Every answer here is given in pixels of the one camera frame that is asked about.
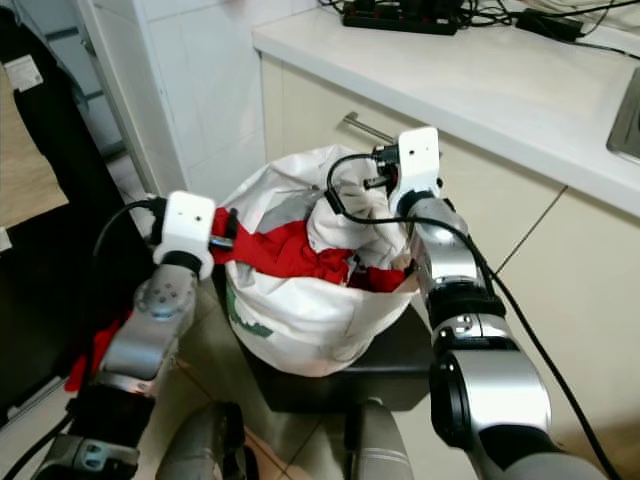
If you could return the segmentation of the red garment white drawstring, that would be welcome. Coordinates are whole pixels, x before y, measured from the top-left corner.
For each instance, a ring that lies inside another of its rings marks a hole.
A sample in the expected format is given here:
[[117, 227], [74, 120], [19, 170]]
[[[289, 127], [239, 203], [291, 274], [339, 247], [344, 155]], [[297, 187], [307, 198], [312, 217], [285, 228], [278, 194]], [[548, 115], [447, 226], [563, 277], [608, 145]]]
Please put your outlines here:
[[251, 233], [238, 227], [229, 247], [212, 246], [210, 253], [216, 264], [242, 262], [256, 273], [275, 278], [314, 278], [375, 293], [396, 291], [408, 274], [404, 269], [374, 268], [358, 262], [353, 265], [353, 250], [314, 250], [302, 220], [266, 233]]

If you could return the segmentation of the white knit garment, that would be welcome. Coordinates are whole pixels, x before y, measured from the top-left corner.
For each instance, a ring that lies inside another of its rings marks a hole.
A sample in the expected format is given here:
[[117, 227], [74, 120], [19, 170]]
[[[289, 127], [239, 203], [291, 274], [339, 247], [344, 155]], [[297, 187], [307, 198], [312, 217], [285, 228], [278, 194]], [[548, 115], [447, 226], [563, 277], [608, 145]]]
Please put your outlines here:
[[389, 198], [384, 188], [366, 189], [366, 179], [375, 177], [369, 156], [351, 155], [329, 164], [333, 173], [320, 175], [325, 195], [335, 193], [346, 207], [346, 214], [334, 209], [328, 198], [317, 201], [307, 220], [308, 242], [312, 250], [351, 250], [362, 265], [370, 268], [398, 268], [406, 259], [408, 247], [398, 225], [366, 225], [352, 221], [390, 218]]

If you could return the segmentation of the white laundry bag green print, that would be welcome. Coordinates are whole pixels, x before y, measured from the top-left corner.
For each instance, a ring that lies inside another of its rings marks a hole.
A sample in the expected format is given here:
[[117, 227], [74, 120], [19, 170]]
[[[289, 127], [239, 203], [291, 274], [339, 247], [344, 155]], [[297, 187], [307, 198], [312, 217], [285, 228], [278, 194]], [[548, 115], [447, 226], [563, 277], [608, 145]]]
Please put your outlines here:
[[[346, 214], [335, 193], [325, 195], [320, 175], [333, 173], [329, 164], [351, 155], [356, 151], [335, 143], [280, 157], [253, 173], [220, 209], [237, 209], [239, 225], [251, 233], [298, 220], [307, 232], [308, 216], [321, 198]], [[392, 224], [389, 218], [351, 220]], [[408, 276], [396, 291], [375, 293], [314, 278], [275, 278], [242, 262], [223, 265], [230, 324], [239, 340], [266, 364], [306, 378], [347, 369], [407, 310], [419, 289]]]

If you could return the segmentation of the black power strip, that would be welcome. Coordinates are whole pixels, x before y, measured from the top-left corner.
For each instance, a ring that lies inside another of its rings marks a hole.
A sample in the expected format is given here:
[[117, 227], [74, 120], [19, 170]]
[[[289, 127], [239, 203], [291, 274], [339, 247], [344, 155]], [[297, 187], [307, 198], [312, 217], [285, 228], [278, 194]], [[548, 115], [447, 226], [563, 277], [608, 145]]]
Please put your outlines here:
[[346, 0], [343, 26], [452, 36], [460, 28], [462, 0]]

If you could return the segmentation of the crumpled red cloth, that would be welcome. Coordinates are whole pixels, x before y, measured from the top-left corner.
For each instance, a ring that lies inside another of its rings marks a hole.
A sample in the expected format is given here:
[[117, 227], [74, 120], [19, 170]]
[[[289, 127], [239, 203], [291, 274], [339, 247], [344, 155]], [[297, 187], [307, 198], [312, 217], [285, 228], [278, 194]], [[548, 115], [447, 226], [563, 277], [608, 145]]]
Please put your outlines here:
[[86, 338], [86, 344], [73, 361], [72, 370], [68, 372], [68, 378], [64, 383], [64, 392], [79, 393], [87, 385], [93, 384], [100, 372], [106, 349], [129, 316], [131, 311], [119, 308], [109, 314], [95, 314], [91, 317], [86, 330], [90, 337]]

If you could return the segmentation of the black stool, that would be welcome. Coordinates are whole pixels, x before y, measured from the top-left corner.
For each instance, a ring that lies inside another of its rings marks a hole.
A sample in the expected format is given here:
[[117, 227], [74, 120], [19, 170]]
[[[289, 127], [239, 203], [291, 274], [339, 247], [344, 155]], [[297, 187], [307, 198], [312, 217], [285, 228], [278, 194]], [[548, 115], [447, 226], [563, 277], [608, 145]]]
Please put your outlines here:
[[266, 364], [246, 344], [253, 379], [270, 410], [285, 413], [346, 413], [378, 399], [392, 411], [410, 411], [428, 396], [428, 371], [433, 361], [428, 326], [408, 307], [396, 323], [376, 335], [347, 369], [324, 378], [306, 378]]

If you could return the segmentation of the cream kitchen cabinet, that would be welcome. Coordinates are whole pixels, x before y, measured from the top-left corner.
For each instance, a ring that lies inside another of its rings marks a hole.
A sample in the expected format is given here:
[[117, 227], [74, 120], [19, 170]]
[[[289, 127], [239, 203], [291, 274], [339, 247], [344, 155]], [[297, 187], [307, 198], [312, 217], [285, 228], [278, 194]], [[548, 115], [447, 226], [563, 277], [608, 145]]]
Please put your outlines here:
[[637, 61], [516, 28], [411, 35], [311, 12], [259, 27], [268, 151], [442, 134], [444, 191], [570, 384], [613, 466], [640, 480], [640, 164], [605, 148]]

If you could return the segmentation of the black power adapter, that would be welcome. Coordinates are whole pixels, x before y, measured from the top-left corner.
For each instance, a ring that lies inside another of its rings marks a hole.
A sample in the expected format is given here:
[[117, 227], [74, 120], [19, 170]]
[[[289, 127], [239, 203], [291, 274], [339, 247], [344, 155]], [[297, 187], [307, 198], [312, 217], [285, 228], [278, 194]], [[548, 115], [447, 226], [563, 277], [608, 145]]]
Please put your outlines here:
[[535, 9], [526, 9], [513, 14], [515, 27], [525, 29], [535, 35], [552, 38], [554, 41], [572, 44], [584, 36], [581, 20], [570, 17], [557, 17]]

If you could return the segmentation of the white sticker label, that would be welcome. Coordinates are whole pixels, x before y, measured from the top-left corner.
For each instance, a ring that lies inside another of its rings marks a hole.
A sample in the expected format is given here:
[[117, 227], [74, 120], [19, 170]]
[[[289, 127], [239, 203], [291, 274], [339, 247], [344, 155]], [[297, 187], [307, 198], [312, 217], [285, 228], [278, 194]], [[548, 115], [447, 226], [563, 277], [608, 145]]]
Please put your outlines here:
[[3, 67], [14, 91], [26, 92], [44, 83], [44, 76], [38, 69], [37, 61], [31, 55], [5, 61]]

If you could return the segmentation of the steel sink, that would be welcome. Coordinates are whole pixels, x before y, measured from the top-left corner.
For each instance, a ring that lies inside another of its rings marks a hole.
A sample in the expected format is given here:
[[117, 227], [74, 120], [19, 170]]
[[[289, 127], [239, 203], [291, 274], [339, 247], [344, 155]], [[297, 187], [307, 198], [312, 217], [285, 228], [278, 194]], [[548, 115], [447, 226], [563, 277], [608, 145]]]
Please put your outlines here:
[[620, 104], [605, 148], [612, 154], [640, 164], [640, 93], [628, 93]]

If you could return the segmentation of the grey robot right leg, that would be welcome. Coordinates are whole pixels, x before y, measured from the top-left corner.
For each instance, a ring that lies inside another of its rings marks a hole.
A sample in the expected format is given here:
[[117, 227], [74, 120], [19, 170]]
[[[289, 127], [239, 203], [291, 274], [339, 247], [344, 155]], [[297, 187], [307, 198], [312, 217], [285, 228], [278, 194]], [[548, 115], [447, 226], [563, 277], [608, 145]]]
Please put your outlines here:
[[347, 413], [343, 445], [347, 480], [413, 480], [396, 419], [375, 399]]

